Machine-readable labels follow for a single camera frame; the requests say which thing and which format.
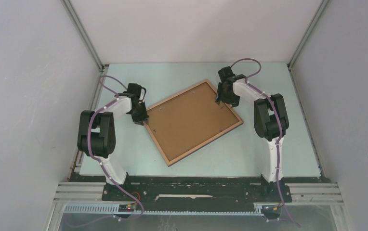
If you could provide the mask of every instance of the wooden frame border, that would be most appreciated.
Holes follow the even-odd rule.
[[[165,102],[167,102],[167,101],[169,101],[169,100],[173,99],[174,97],[179,96],[179,95],[183,94],[184,92],[187,92],[187,91],[189,91],[189,90],[191,90],[191,89],[193,89],[193,88],[195,88],[195,87],[197,87],[197,86],[199,86],[199,85],[201,85],[201,84],[204,84],[204,83],[207,83],[207,84],[210,86],[210,88],[215,92],[215,94],[217,93],[217,89],[214,87],[214,85],[213,85],[213,84],[212,84],[208,79],[205,79],[205,80],[203,80],[203,81],[201,81],[201,82],[199,82],[199,83],[197,83],[197,84],[195,84],[195,85],[193,85],[193,86],[191,86],[191,87],[188,87],[188,88],[186,88],[186,89],[184,89],[184,90],[182,90],[182,91],[180,91],[180,92],[178,92],[178,93],[176,93],[176,94],[174,94],[174,95],[172,95],[172,96],[170,96],[170,97],[168,97],[168,98],[166,98],[166,99],[164,99],[164,100],[162,100],[162,101],[160,101],[160,102],[158,102],[158,103],[156,103],[156,104],[154,104],[154,105],[152,105],[152,106],[150,106],[150,107],[148,107],[148,108],[147,108],[147,110],[149,111],[149,110],[151,110],[151,109],[153,109],[153,108],[155,108],[155,107],[159,106],[160,104],[165,103]],[[180,160],[184,159],[185,157],[189,156],[190,154],[192,154],[192,153],[193,153],[193,152],[195,152],[196,150],[198,150],[198,149],[200,149],[200,148],[204,147],[205,145],[207,145],[207,144],[209,144],[209,143],[213,142],[214,140],[218,139],[219,137],[223,136],[224,134],[226,134],[226,133],[230,132],[231,130],[233,130],[233,129],[235,129],[235,128],[239,127],[241,124],[243,124],[243,123],[244,123],[244,121],[243,121],[243,120],[241,119],[241,117],[240,117],[240,116],[239,116],[239,115],[238,115],[238,114],[233,110],[233,108],[232,108],[232,107],[228,106],[227,104],[225,104],[225,106],[226,106],[226,107],[227,107],[227,108],[232,112],[232,114],[233,114],[233,115],[238,119],[238,122],[236,122],[234,125],[232,125],[232,126],[228,127],[227,129],[225,129],[225,130],[221,131],[220,133],[216,134],[215,136],[213,136],[213,137],[209,138],[208,140],[206,140],[206,141],[202,142],[201,144],[199,144],[199,145],[195,146],[194,148],[192,148],[192,149],[188,150],[187,152],[183,153],[183,154],[182,154],[182,155],[180,155],[179,157],[174,158],[174,159],[173,159],[173,160],[171,160],[171,161],[167,158],[166,154],[164,153],[163,149],[161,148],[160,144],[158,143],[158,141],[157,141],[156,137],[154,136],[153,132],[151,131],[151,129],[150,129],[150,127],[149,127],[149,125],[147,124],[147,122],[145,122],[145,127],[146,127],[146,129],[147,129],[148,133],[150,134],[151,139],[153,140],[154,144],[156,144],[157,149],[160,151],[161,156],[163,157],[164,161],[167,163],[167,166],[169,166],[169,167],[170,167],[171,165],[173,165],[173,164],[177,163],[178,161],[180,161]]]

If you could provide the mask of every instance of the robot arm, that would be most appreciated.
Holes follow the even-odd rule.
[[[221,83],[218,85],[216,102],[224,102],[233,107],[239,105],[239,99],[242,97],[254,106],[254,127],[259,137],[263,138],[265,147],[265,166],[263,168],[263,177],[267,182],[276,182],[277,168],[277,139],[279,137],[279,126],[275,115],[271,115],[269,110],[272,110],[268,99],[263,96],[263,93],[245,82],[246,76],[235,75],[230,67],[224,67],[218,72]],[[286,113],[285,103],[282,95],[272,95],[271,100],[274,102],[277,110],[283,131],[283,137],[279,140],[279,180],[283,178],[282,172],[282,143],[286,129],[289,127],[288,115]]]
[[[141,94],[142,86],[130,83],[127,91],[119,94],[119,98],[112,105],[100,112],[93,121],[92,129],[100,128],[99,132],[91,133],[92,154],[100,160],[101,165],[114,181],[123,184],[127,172],[120,165],[116,158],[112,158],[112,153],[116,146],[115,123],[124,114],[130,114],[135,124],[143,125],[148,119],[144,95]],[[88,155],[87,133],[89,121],[94,111],[83,111],[80,114],[78,149]],[[106,176],[106,182],[113,182]]]

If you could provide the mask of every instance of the light blue table surface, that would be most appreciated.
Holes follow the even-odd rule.
[[[149,107],[204,79],[218,86],[218,70],[230,63],[170,63],[170,64],[111,64],[107,74],[118,78],[126,86],[129,82],[147,88],[145,97]],[[238,63],[236,74],[250,74],[257,64]],[[318,177],[320,172],[297,96],[286,63],[262,63],[262,71],[250,79],[251,83],[269,94],[280,93],[285,99],[289,129],[283,142],[283,173],[285,177]],[[105,84],[115,91],[123,87],[112,79]],[[113,99],[102,90],[98,106]],[[235,111],[244,124],[207,146],[168,167],[145,127],[135,125],[130,115],[115,121],[115,155],[129,175],[141,176],[200,176],[240,177],[259,176],[264,166],[263,143],[253,127],[253,105],[241,99]],[[104,175],[97,162],[84,157],[81,175]]]

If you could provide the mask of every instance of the white panel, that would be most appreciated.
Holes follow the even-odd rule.
[[[330,1],[294,68],[326,173],[368,230],[368,1]]]
[[[0,0],[0,231],[43,229],[97,75],[59,0]]]
[[[73,0],[108,63],[288,62],[321,0]]]

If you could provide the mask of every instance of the brown cork board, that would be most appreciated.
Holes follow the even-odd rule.
[[[168,166],[233,130],[244,121],[225,103],[215,103],[208,80],[147,109],[147,131]]]

